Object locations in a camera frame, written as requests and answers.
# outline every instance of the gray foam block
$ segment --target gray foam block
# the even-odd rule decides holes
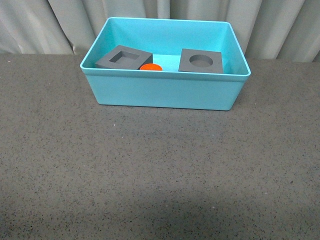
[[[222,55],[219,51],[182,49],[180,72],[223,74]]]
[[[118,45],[95,63],[100,69],[138,70],[144,64],[153,63],[151,52]]]

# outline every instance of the plastic bin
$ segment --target plastic bin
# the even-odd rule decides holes
[[[117,45],[153,53],[163,71],[101,69]],[[221,52],[223,73],[178,71],[182,49]],[[99,104],[225,110],[251,74],[228,22],[111,17],[80,65]]]

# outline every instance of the gray square block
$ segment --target gray square block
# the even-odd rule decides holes
[[[99,69],[138,70],[144,64],[152,64],[151,52],[118,45],[95,63]]]
[[[180,72],[223,74],[222,55],[219,51],[182,49]]]

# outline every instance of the curtain fold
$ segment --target curtain fold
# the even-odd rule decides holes
[[[109,17],[226,21],[248,58],[320,62],[319,0],[1,0],[0,53],[85,54]]]

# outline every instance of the gray table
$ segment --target gray table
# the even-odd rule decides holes
[[[232,110],[97,104],[75,55],[0,55],[0,239],[320,238],[320,63]]]

